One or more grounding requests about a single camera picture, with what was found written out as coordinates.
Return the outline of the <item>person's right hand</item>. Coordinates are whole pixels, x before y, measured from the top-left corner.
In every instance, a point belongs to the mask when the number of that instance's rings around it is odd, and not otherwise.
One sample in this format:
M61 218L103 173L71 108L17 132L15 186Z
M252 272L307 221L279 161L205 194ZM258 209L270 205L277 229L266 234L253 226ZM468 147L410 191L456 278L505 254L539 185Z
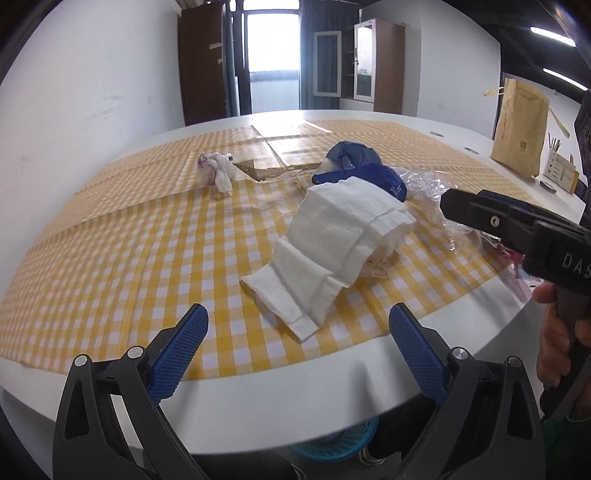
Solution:
M575 334L558 318L557 292L552 283L544 282L533 292L533 299L546 306L540 333L540 350L537 359L537 375L547 387L557 387L571 369L569 349L573 338L583 345L590 345L590 322L579 320Z

